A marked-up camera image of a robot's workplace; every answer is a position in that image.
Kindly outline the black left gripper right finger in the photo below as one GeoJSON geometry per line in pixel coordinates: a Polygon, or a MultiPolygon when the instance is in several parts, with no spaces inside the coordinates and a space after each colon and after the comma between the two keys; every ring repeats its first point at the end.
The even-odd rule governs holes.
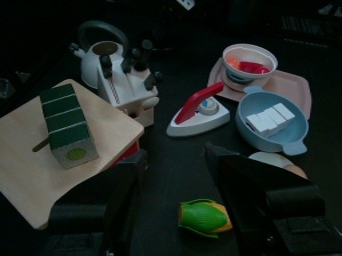
{"type": "Polygon", "coordinates": [[[241,256],[342,256],[342,233],[312,181],[213,144],[205,158],[241,256]]]}

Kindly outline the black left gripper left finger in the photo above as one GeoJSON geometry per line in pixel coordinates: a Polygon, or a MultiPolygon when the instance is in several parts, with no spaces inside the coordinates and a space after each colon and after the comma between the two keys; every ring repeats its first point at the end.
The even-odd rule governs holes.
{"type": "Polygon", "coordinates": [[[39,256],[130,256],[147,152],[141,149],[56,201],[39,256]]]}

